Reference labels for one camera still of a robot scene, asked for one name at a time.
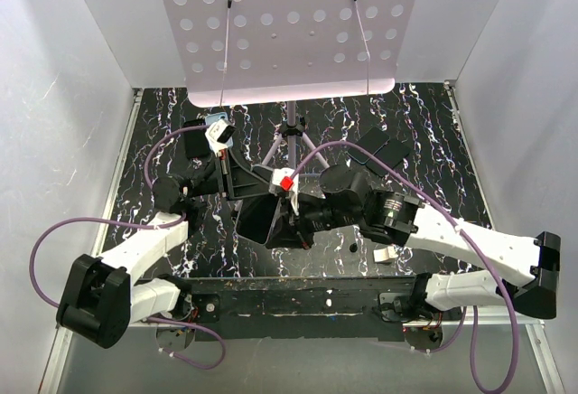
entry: metal tripod leg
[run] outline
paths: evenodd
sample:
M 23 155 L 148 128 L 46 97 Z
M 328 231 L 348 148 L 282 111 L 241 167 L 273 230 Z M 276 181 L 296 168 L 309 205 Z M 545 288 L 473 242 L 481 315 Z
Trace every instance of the metal tripod leg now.
M 263 159 L 263 162 L 261 163 L 261 165 L 267 165 L 269 163 L 269 161 L 271 160 L 271 158 L 275 155 L 275 153 L 277 152 L 277 149 L 279 148 L 279 146 L 281 145 L 281 142 L 283 141 L 283 137 L 281 136 L 281 134 L 279 134 L 277 136 L 277 138 L 275 139 L 273 145 L 271 145 L 271 148 L 269 149 L 269 151 L 267 152 L 265 159 Z
M 302 135 L 303 141 L 305 141 L 305 144 L 307 144 L 307 146 L 311 149 L 311 151 L 315 150 L 315 144 L 313 143 L 313 141 L 307 136 L 307 134 L 303 133 Z M 319 160 L 319 162 L 322 163 L 323 168 L 329 168 L 329 164 L 327 163 L 327 161 L 325 160 L 325 158 L 322 156 L 321 153 L 317 152 L 315 154 L 315 157 Z
M 297 102 L 290 100 L 287 102 L 287 125 L 294 127 L 296 124 Z M 295 135 L 287 137 L 287 162 L 289 168 L 295 169 L 297 167 L 297 143 Z

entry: perforated white panel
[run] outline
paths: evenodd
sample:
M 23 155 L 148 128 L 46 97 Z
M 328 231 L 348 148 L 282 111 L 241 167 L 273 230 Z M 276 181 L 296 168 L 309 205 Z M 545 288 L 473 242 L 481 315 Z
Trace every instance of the perforated white panel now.
M 191 102 L 219 104 L 228 0 L 164 0 Z M 224 103 L 366 92 L 367 54 L 353 0 L 233 0 Z M 414 0 L 358 0 L 371 92 L 393 88 Z

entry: cable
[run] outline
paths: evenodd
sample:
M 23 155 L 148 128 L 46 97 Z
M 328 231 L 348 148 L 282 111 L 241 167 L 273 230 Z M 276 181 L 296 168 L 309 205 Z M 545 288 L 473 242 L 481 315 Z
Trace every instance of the cable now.
M 466 313 L 467 313 L 467 311 L 468 311 L 468 308 L 465 307 L 465 306 L 461 309 L 461 319 L 460 319 L 460 322 L 458 323 L 458 327 L 456 328 L 456 330 L 455 330 L 455 332 L 453 333 L 452 337 L 450 338 L 450 340 L 448 340 L 448 342 L 447 342 L 446 344 L 444 344 L 443 346 L 438 347 L 437 349 L 433 349 L 433 350 L 429 350 L 429 349 L 426 349 L 426 350 L 417 349 L 417 351 L 418 351 L 418 352 L 421 352 L 421 353 L 437 353 L 437 352 L 445 351 L 445 350 L 446 350 L 448 347 L 450 347 L 450 346 L 453 344 L 453 342 L 455 342 L 455 341 L 458 339 L 458 337 L 460 336 L 461 329 L 463 328 L 463 323 L 464 323 L 465 320 L 466 320 Z M 404 351 L 404 352 L 413 352 L 413 351 L 415 351 L 414 346 L 412 346 L 410 349 L 407 349 L 406 347 L 396 346 L 396 345 L 394 345 L 394 344 L 388 344 L 388 343 L 386 343 L 386 342 L 374 342 L 374 344 L 375 344 L 376 346 L 387 347 L 388 349 L 396 349 L 396 350 Z
M 312 150 L 301 161 L 301 163 L 299 165 L 297 165 L 297 168 L 295 168 L 295 171 L 291 174 L 290 178 L 293 180 L 293 178 L 305 167 L 305 165 L 307 163 L 309 163 L 309 161 L 311 161 L 315 157 L 315 154 L 317 154 L 321 150 L 323 150 L 327 147 L 331 147 L 333 145 L 346 145 L 348 147 L 353 147 L 353 148 L 359 150 L 361 153 L 363 153 L 364 155 L 369 157 L 369 159 L 373 160 L 376 164 L 378 164 L 383 169 L 385 169 L 388 173 L 390 173 L 400 183 L 404 184 L 409 189 L 411 189 L 412 191 L 414 191 L 415 193 L 420 195 L 422 198 L 424 198 L 426 201 L 428 201 L 432 205 L 432 207 L 434 207 L 437 211 L 439 211 L 444 216 L 444 218 L 453 225 L 456 232 L 458 232 L 460 234 L 460 236 L 470 245 L 470 247 L 474 250 L 474 252 L 480 258 L 484 267 L 488 270 L 489 274 L 492 276 L 492 278 L 494 278 L 494 281 L 496 281 L 496 284 L 498 286 L 499 292 L 504 297 L 504 302 L 506 304 L 506 308 L 508 309 L 509 321 L 510 321 L 510 324 L 512 327 L 512 355 L 511 355 L 511 360 L 510 360 L 510 364 L 508 367 L 508 373 L 506 374 L 506 377 L 504 378 L 502 383 L 499 385 L 499 387 L 497 387 L 496 389 L 486 389 L 479 384 L 478 380 L 476 380 L 476 385 L 478 386 L 480 391 L 485 393 L 485 394 L 497 394 L 500 392 L 504 392 L 504 390 L 508 387 L 508 385 L 514 379 L 514 374 L 516 373 L 517 359 L 518 359 L 518 355 L 519 355 L 519 328 L 517 326 L 517 319 L 516 319 L 516 312 L 514 310 L 514 304 L 512 303 L 512 300 L 509 297 L 508 290 L 506 290 L 506 287 L 504 286 L 501 278 L 499 277 L 498 271 L 493 267 L 493 265 L 491 264 L 489 259 L 484 255 L 484 253 L 481 251 L 480 247 L 476 244 L 476 242 L 473 241 L 473 239 L 470 237 L 470 235 L 466 231 L 462 230 L 459 227 L 458 222 L 452 217 L 452 215 L 450 215 L 450 213 L 448 213 L 442 207 L 442 205 L 440 205 L 440 203 L 438 203 L 434 198 L 430 197 L 427 193 L 425 193 L 424 191 L 419 189 L 417 186 L 415 186 L 414 184 L 409 182 L 402 175 L 396 173 L 393 169 L 391 169 L 389 166 L 387 166 L 382 161 L 377 159 L 374 155 L 372 155 L 366 149 L 364 149 L 364 148 L 362 148 L 356 144 L 353 144 L 349 141 L 330 141 L 328 143 L 319 145 L 317 148 Z M 472 332 L 472 348 L 470 350 L 470 356 L 472 356 L 472 354 L 475 354 L 475 352 L 476 352 L 475 339 L 477 338 L 478 325 L 476 323 L 477 311 L 475 310 L 475 308 L 476 307 L 474 306 L 474 327 L 473 327 L 473 332 Z M 471 370 L 472 370 L 472 374 L 477 375 L 477 371 L 475 370 L 475 367 L 472 368 Z
M 369 66 L 371 65 L 371 55 L 369 54 L 368 40 L 365 37 L 365 31 L 363 30 L 363 23 L 361 23 L 361 16 L 359 15 L 358 0 L 353 0 L 355 4 L 355 13 L 358 15 L 359 29 L 361 30 L 361 38 L 363 38 L 363 44 L 365 46 L 365 53 L 368 55 L 368 82 L 367 82 L 367 94 L 369 96 Z
M 159 348 L 160 351 L 167 353 L 170 357 L 174 356 L 175 358 L 178 358 L 179 360 L 184 361 L 187 364 L 189 364 L 193 367 L 196 367 L 197 369 L 201 369 L 201 370 L 212 370 L 215 367 L 217 367 L 219 364 L 221 364 L 223 362 L 223 360 L 225 359 L 225 355 L 227 354 L 227 345 L 225 344 L 225 341 L 222 339 L 222 337 L 218 333 L 213 331 L 212 329 L 209 329 L 205 326 L 201 326 L 199 324 L 189 324 L 187 322 L 177 322 L 177 321 L 174 321 L 171 319 L 162 319 L 160 317 L 149 317 L 146 319 L 146 321 L 148 323 L 151 323 L 151 324 L 174 324 L 177 326 L 184 326 L 186 328 L 203 331 L 204 333 L 207 333 L 207 334 L 211 335 L 212 337 L 214 337 L 215 340 L 217 340 L 219 342 L 220 347 L 221 347 L 221 353 L 220 353 L 219 359 L 216 360 L 215 362 L 213 362 L 212 364 L 201 364 L 199 362 L 193 361 L 190 358 L 187 358 L 186 356 L 184 356 L 178 352 L 171 351 L 170 349 L 166 349 L 164 347 Z
M 184 134 L 185 132 L 189 132 L 191 130 L 206 129 L 207 127 L 208 126 L 206 126 L 206 125 L 205 126 L 183 127 L 182 129 L 177 129 L 174 132 L 171 132 L 170 134 L 165 136 L 163 139 L 161 139 L 158 143 L 153 145 L 153 148 L 151 148 L 151 151 L 148 152 L 148 155 L 146 156 L 146 159 L 144 160 L 144 180 L 146 181 L 146 185 L 150 189 L 153 189 L 153 181 L 151 180 L 151 176 L 149 174 L 149 167 L 151 164 L 151 160 L 153 159 L 154 152 L 156 152 L 159 149 L 159 147 L 161 145 L 163 145 L 164 143 L 166 143 L 169 139 L 171 139 L 177 135 Z
M 220 83 L 220 100 L 219 106 L 223 108 L 223 94 L 225 93 L 225 75 L 227 74 L 227 62 L 228 62 L 228 26 L 231 17 L 231 6 L 233 5 L 233 0 L 227 1 L 227 28 L 225 30 L 225 61 L 223 62 L 223 80 Z
M 33 250 L 30 253 L 30 261 L 28 263 L 28 275 L 30 275 L 30 281 L 33 284 L 34 291 L 38 294 L 38 296 L 48 305 L 52 305 L 55 308 L 58 308 L 58 303 L 50 299 L 38 286 L 38 280 L 36 279 L 36 272 L 34 270 L 34 265 L 36 262 L 36 254 L 38 253 L 38 248 L 41 246 L 42 242 L 48 237 L 56 229 L 63 227 L 68 224 L 72 224 L 74 222 L 97 222 L 99 224 L 108 224 L 108 225 L 116 225 L 118 227 L 128 227 L 129 229 L 138 229 L 138 230 L 157 230 L 157 229 L 169 229 L 174 227 L 175 225 L 180 224 L 185 219 L 185 216 L 182 215 L 178 220 L 173 222 L 169 222 L 168 224 L 162 225 L 143 225 L 143 224 L 130 224 L 128 222 L 121 222 L 119 220 L 105 220 L 103 218 L 90 218 L 90 217 L 81 217 L 81 218 L 70 218 L 69 220 L 62 220 L 57 224 L 54 224 L 49 229 L 47 229 L 39 238 L 36 240 L 36 243 L 33 246 Z

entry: white string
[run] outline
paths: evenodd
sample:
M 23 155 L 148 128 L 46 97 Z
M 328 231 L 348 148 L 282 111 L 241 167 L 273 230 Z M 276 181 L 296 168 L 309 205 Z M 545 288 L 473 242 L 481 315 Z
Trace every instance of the white string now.
M 367 82 L 367 92 L 369 96 L 369 65 L 371 63 L 371 55 L 369 55 L 368 41 L 365 37 L 365 31 L 363 30 L 363 23 L 361 23 L 361 16 L 359 15 L 358 0 L 353 1 L 355 3 L 355 13 L 358 15 L 359 28 L 361 29 L 361 37 L 363 38 L 363 44 L 365 45 L 365 53 L 368 55 L 368 82 Z
M 231 7 L 227 6 L 227 29 L 225 32 L 225 62 L 223 63 L 223 80 L 220 83 L 220 100 L 219 106 L 223 106 L 223 93 L 225 92 L 225 75 L 227 74 L 227 62 L 228 62 L 228 23 L 231 17 Z

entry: white wall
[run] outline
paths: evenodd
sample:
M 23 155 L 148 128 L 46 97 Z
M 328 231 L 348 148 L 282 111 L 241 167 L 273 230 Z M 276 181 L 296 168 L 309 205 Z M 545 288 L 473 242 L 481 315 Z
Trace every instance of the white wall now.
M 457 83 L 491 214 L 504 231 L 562 236 L 558 317 L 546 324 L 578 391 L 578 0 L 500 0 Z
M 83 0 L 0 0 L 0 392 L 36 392 L 55 310 L 33 292 L 28 257 L 58 220 L 102 214 L 132 90 Z M 96 228 L 41 248 L 55 300 Z
M 86 0 L 133 87 L 184 86 L 162 0 Z M 498 0 L 416 0 L 397 79 L 456 79 Z

